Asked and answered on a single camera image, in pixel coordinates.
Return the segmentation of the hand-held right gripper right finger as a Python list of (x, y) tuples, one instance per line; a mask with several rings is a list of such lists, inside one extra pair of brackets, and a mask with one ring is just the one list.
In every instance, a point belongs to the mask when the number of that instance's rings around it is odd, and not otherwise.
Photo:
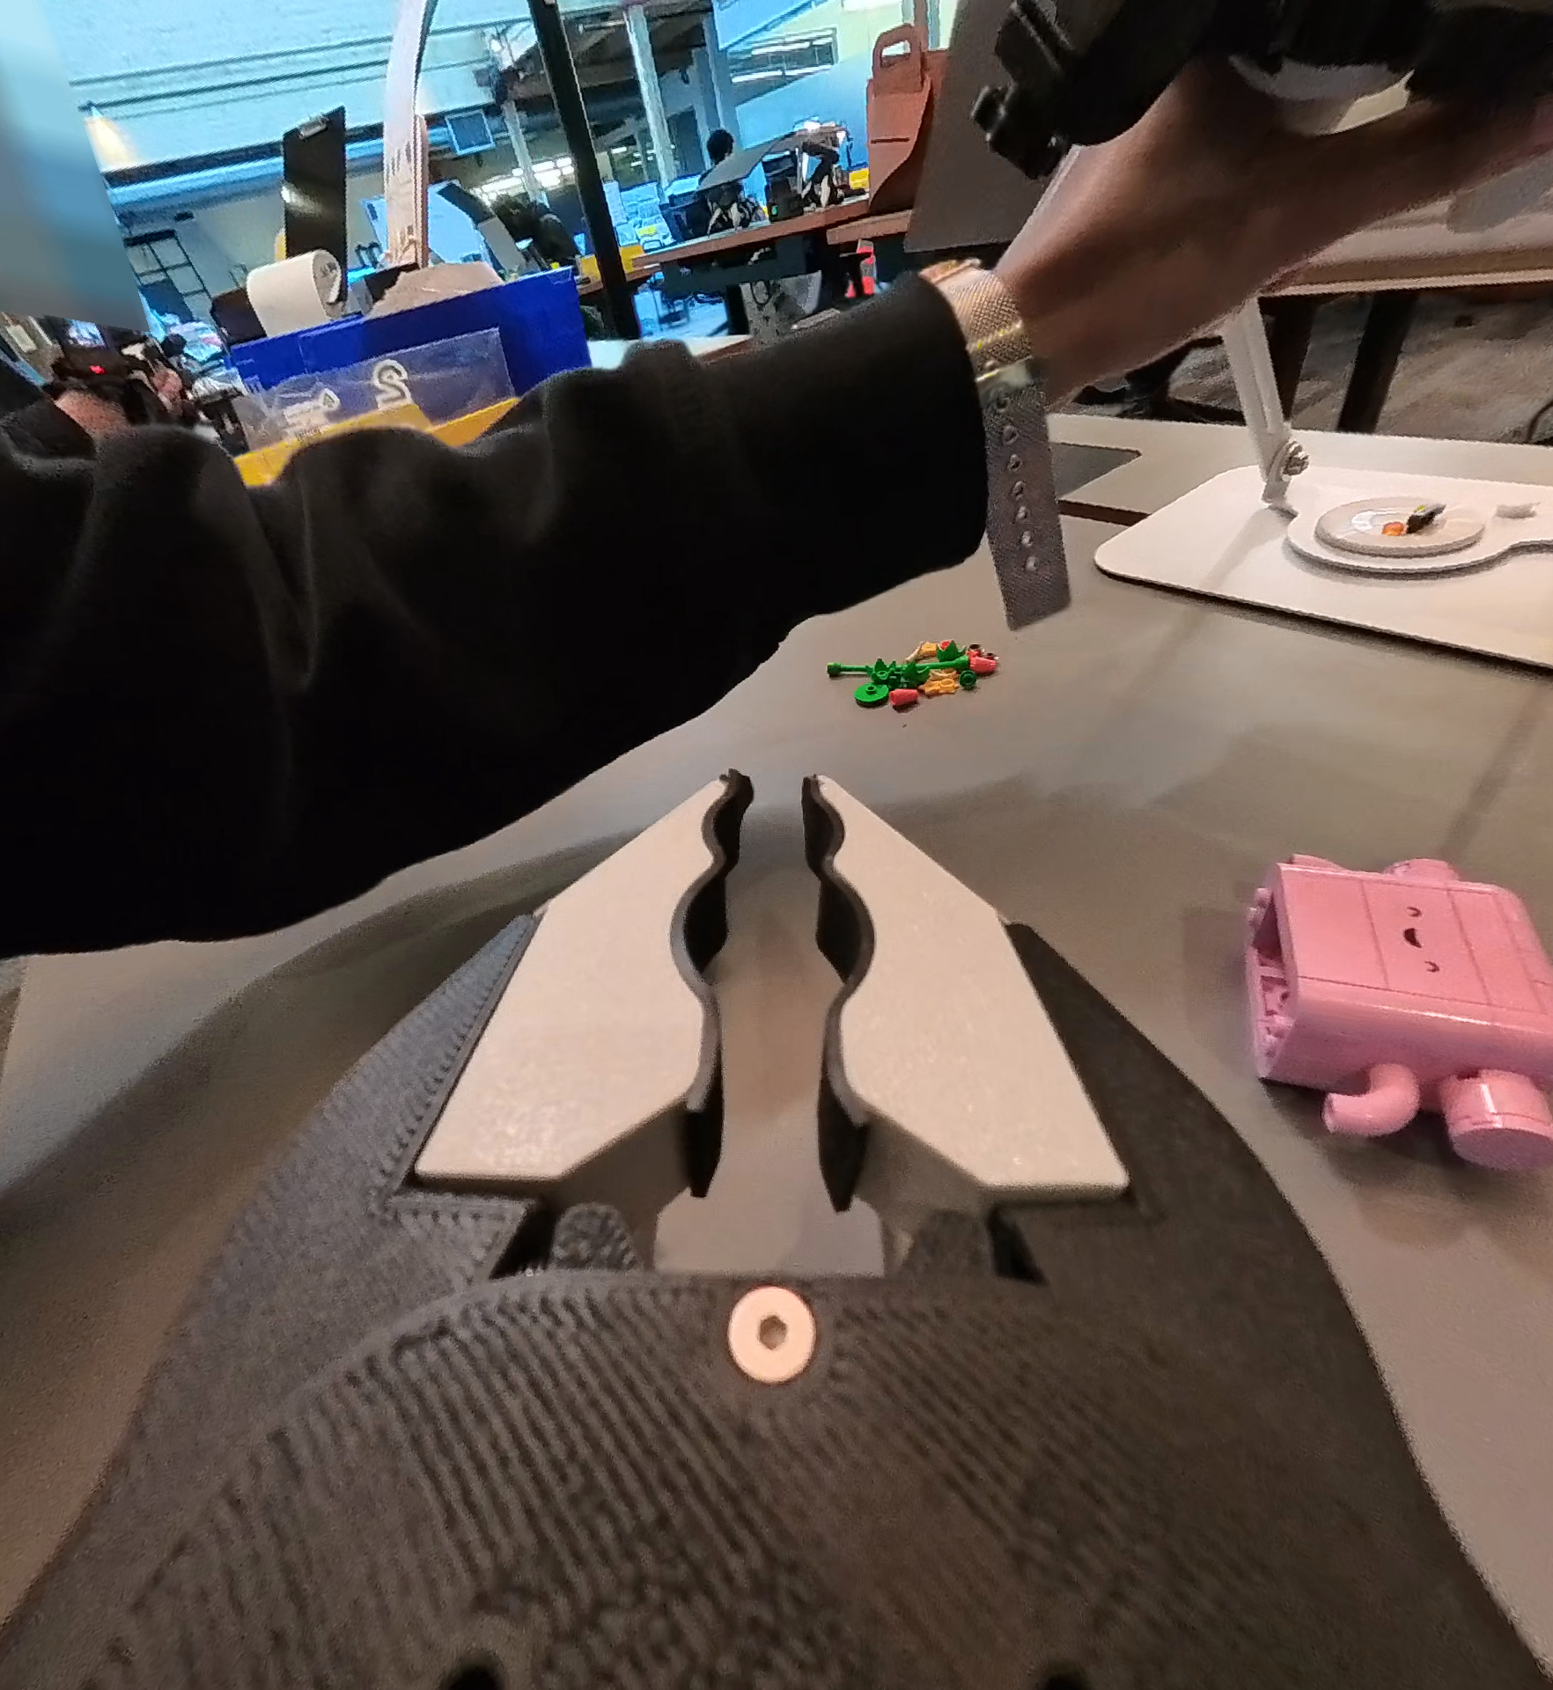
[(806, 783), (822, 1026), (816, 1161), (835, 1209), (1120, 1197), (1130, 1177), (1012, 925), (833, 775)]

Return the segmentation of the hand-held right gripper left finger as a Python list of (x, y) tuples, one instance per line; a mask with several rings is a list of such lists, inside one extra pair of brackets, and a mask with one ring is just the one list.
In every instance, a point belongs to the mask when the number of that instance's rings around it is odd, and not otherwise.
[(523, 920), (424, 1134), (424, 1189), (545, 1209), (704, 1197), (723, 1156), (725, 878), (754, 800), (723, 770)]

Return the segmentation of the white book stand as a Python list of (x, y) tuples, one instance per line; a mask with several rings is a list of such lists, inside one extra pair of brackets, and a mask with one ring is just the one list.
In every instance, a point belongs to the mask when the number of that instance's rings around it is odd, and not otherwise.
[[(970, 121), (978, 91), (998, 79), (990, 36), (1003, 14), (1009, 2), (958, 2), (948, 80), (909, 233), (915, 256), (1009, 242), (1041, 200), (1044, 178), (998, 160)], [(1346, 107), (1277, 102), (1297, 130), (1337, 130), (1363, 121), (1371, 101), (1388, 97), (1412, 91), (1388, 84)], [(1338, 297), (1485, 283), (1553, 283), (1553, 155), (1460, 200), (1363, 228), (1291, 272), (1279, 291)], [(1224, 323), (1224, 344), (1255, 437), (1255, 466), (1217, 470), (1104, 540), (1099, 568), (1110, 576), (1553, 670), (1547, 475), (1432, 470), (1388, 445), (1338, 451), (1337, 440), (1293, 437), (1256, 303)], [(1382, 536), (1382, 519), (1428, 501), (1444, 506), (1442, 526), (1406, 540)]]

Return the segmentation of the person's left forearm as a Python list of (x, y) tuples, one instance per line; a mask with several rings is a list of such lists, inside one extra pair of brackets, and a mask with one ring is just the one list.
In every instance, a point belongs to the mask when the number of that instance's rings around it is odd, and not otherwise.
[(265, 936), (552, 803), (808, 618), (978, 553), (916, 276), (788, 344), (537, 386), (489, 437), (0, 433), (0, 958)]

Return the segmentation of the person's left hand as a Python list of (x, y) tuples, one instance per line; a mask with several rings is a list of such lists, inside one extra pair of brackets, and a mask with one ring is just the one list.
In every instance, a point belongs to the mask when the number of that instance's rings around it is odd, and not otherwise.
[(1415, 101), (1293, 130), (1230, 67), (1190, 61), (1118, 139), (1078, 149), (994, 276), (1044, 404), (1154, 364), (1356, 228), (1553, 155), (1553, 97), (1468, 111)]

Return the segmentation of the brown paper bag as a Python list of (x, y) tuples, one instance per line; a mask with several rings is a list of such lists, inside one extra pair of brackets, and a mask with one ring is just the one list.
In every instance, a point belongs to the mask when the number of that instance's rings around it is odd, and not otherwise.
[(866, 79), (866, 213), (909, 213), (932, 149), (948, 50), (939, 0), (916, 0), (915, 16), (882, 30)]

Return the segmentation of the wooden office desk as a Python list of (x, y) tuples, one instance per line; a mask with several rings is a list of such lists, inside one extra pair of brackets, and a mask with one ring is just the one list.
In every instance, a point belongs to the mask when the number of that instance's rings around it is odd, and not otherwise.
[(822, 310), (863, 303), (909, 268), (909, 220), (915, 207), (866, 213), (866, 200), (847, 200), (806, 216), (670, 244), (651, 256), (651, 276), (670, 298), (723, 297), (732, 336), (773, 342), (773, 325), (751, 325), (743, 287), (822, 276)]

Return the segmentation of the pink brick toy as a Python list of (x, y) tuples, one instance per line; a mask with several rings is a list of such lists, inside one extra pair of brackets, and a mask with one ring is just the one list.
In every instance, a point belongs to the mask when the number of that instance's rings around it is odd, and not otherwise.
[(1553, 1165), (1553, 958), (1524, 897), (1444, 856), (1266, 869), (1243, 942), (1255, 1072), (1382, 1142), (1442, 1113), (1490, 1170)]

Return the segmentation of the silver mesh wristwatch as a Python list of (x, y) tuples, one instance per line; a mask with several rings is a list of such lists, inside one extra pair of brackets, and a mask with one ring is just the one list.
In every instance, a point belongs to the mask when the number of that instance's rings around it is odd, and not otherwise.
[(987, 433), (987, 551), (1003, 620), (1027, 632), (1074, 605), (1041, 364), (994, 268), (947, 259), (924, 276), (948, 298), (966, 344)]

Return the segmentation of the black pole lamp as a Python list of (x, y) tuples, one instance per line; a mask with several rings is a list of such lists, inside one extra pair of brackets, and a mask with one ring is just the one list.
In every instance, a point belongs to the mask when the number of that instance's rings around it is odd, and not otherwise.
[(603, 323), (614, 336), (639, 342), (639, 310), (637, 310), (630, 276), (622, 268), (614, 207), (603, 200), (603, 178), (595, 161), (595, 130), (592, 130), (587, 97), (575, 80), (564, 9), (553, 0), (533, 0), (529, 14), (533, 14), (540, 61), (552, 79), (553, 111), (557, 111), (557, 127), (567, 134), (567, 155), (575, 167), (575, 200), (581, 200), (587, 233), (592, 233)]

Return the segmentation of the clear acrylic logo sheet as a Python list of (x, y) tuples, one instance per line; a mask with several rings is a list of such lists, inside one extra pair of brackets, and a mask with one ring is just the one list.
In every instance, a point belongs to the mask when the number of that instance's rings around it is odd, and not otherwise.
[(519, 399), (494, 325), (387, 350), (330, 372), (287, 376), (238, 395), (251, 451), (311, 440), (330, 427), (438, 427)]

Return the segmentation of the blue storage bin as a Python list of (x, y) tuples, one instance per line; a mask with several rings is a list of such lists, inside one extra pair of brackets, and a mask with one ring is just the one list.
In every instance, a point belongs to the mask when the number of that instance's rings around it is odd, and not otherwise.
[(557, 372), (592, 369), (592, 336), (575, 303), (575, 276), (564, 268), (494, 283), (449, 298), (428, 298), (394, 314), (351, 314), (343, 323), (269, 336), (230, 350), (246, 395), (271, 389), (287, 376), (351, 369), (387, 350), (415, 350), (464, 330), (494, 325), (514, 389), (529, 395)]

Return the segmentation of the white paper roll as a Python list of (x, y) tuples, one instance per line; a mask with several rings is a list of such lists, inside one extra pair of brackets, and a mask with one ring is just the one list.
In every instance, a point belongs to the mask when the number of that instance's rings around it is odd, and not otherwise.
[(259, 264), (246, 276), (246, 298), (265, 336), (313, 330), (347, 314), (347, 268), (327, 248)]

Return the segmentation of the black clipboard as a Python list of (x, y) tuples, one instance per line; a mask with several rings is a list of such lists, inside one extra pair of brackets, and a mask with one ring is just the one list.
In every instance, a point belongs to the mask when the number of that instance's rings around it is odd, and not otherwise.
[(282, 256), (347, 268), (347, 102), (282, 134)]

